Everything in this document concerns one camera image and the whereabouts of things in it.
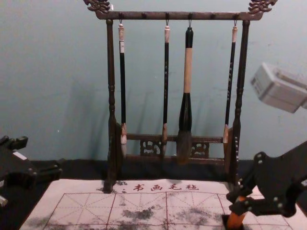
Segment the metal hook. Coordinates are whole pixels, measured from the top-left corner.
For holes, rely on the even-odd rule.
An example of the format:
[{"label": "metal hook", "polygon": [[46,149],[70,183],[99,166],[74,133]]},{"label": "metal hook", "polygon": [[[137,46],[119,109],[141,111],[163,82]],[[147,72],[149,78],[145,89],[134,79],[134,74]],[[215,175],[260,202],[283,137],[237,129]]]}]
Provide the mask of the metal hook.
[{"label": "metal hook", "polygon": [[189,27],[191,27],[192,24],[192,13],[189,13],[188,19],[189,19]]},{"label": "metal hook", "polygon": [[169,21],[169,13],[168,12],[165,14],[165,18],[166,18],[166,25],[168,25],[168,21]]},{"label": "metal hook", "polygon": [[121,24],[121,22],[123,21],[123,14],[119,13],[118,17],[119,17],[119,23]]}]

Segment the blue wall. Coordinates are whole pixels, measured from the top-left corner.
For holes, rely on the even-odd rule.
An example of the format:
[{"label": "blue wall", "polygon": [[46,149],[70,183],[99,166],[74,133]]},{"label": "blue wall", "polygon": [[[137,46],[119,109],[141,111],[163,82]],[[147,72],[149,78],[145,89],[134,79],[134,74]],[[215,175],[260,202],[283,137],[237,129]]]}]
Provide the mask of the blue wall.
[{"label": "blue wall", "polygon": [[[113,0],[122,11],[246,11],[248,1]],[[241,115],[240,158],[259,151],[278,156],[307,139],[307,111],[294,115],[261,103],[249,84],[261,62],[307,74],[305,0],[278,1],[252,22]],[[106,159],[106,24],[82,0],[4,1],[0,9],[0,135],[26,135],[21,152],[33,160]],[[129,132],[162,131],[164,21],[123,21],[126,28]],[[177,134],[188,22],[170,21],[169,134]],[[116,116],[120,121],[118,21],[114,22]],[[222,136],[233,22],[193,21],[194,135]],[[238,37],[242,32],[239,24]],[[240,39],[230,123],[234,119]],[[138,144],[129,142],[130,153]],[[176,147],[168,145],[168,154]],[[210,155],[222,157],[222,145]]]}]

